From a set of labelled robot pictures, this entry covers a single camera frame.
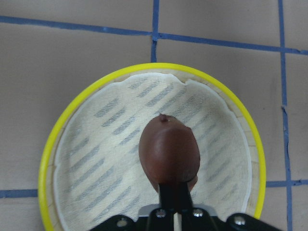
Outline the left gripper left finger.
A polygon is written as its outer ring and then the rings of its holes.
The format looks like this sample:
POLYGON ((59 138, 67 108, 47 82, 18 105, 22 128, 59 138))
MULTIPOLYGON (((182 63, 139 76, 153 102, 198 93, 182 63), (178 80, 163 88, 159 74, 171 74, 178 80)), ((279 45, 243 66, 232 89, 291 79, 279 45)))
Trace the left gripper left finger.
POLYGON ((174 190, 166 184, 158 185, 159 205, 162 209, 175 212, 174 190))

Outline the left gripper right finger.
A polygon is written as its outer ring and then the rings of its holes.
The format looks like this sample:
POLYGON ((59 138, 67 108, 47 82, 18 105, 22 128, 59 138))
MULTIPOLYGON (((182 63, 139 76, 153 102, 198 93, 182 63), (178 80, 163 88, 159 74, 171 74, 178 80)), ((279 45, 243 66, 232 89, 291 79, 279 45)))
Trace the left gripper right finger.
POLYGON ((193 208, 193 202, 187 183, 180 183, 175 194, 175 210, 177 212, 188 211, 193 208))

